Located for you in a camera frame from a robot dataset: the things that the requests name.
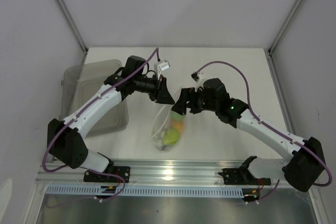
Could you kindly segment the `yellow-green toy pear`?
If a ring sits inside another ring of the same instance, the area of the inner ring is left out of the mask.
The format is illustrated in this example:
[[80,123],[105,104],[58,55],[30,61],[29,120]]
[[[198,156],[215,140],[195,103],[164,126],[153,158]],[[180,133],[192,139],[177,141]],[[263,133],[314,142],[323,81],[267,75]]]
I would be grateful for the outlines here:
[[175,145],[180,140],[181,134],[176,129],[168,129],[163,136],[164,145]]

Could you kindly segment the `green toy fruit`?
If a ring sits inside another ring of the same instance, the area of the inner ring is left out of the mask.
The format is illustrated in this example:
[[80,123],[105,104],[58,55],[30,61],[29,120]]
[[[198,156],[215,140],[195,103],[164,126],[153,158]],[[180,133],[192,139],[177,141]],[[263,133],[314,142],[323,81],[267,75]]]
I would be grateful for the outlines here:
[[182,122],[184,120],[185,116],[180,115],[177,112],[171,111],[171,120],[176,122]]

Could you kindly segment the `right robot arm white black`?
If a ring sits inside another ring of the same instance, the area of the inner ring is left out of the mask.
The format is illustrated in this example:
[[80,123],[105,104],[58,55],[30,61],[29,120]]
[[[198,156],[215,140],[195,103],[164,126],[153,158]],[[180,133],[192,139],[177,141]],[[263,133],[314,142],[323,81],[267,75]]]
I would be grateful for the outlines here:
[[180,115],[187,111],[191,114],[214,112],[221,122],[252,135],[281,156],[281,159],[247,158],[239,174],[246,184],[258,178],[273,178],[285,180],[296,190],[307,192],[326,170],[319,140],[303,139],[254,115],[247,103],[229,96],[218,78],[205,80],[196,88],[183,88],[172,111]]

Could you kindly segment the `orange toy lemon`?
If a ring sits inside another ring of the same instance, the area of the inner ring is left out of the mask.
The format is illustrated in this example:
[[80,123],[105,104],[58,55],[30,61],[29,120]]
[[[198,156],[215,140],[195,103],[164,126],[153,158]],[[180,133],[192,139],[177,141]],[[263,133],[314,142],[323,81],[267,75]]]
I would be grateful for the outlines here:
[[172,128],[178,130],[182,134],[184,132],[184,122],[183,121],[173,121]]

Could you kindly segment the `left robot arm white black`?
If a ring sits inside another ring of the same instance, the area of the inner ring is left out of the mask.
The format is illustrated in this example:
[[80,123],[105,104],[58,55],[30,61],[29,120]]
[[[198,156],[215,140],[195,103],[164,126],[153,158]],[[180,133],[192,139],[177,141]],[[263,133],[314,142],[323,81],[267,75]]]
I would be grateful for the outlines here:
[[151,77],[143,71],[148,66],[148,60],[130,56],[125,66],[108,76],[97,93],[77,111],[61,121],[51,120],[45,155],[52,155],[63,162],[64,167],[93,170],[102,182],[110,181],[114,176],[114,169],[109,166],[110,160],[89,150],[84,139],[108,111],[134,92],[146,93],[151,101],[158,104],[174,104],[167,89],[166,77],[162,75],[170,67],[169,62],[158,60],[154,69],[148,70],[153,73]]

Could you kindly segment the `clear zip top bag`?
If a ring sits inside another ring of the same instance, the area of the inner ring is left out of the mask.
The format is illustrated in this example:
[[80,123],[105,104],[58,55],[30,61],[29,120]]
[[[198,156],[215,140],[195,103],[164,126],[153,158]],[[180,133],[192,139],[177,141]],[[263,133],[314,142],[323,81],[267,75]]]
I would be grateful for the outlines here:
[[172,105],[163,105],[154,118],[150,140],[160,151],[170,151],[181,139],[185,115],[172,111]]

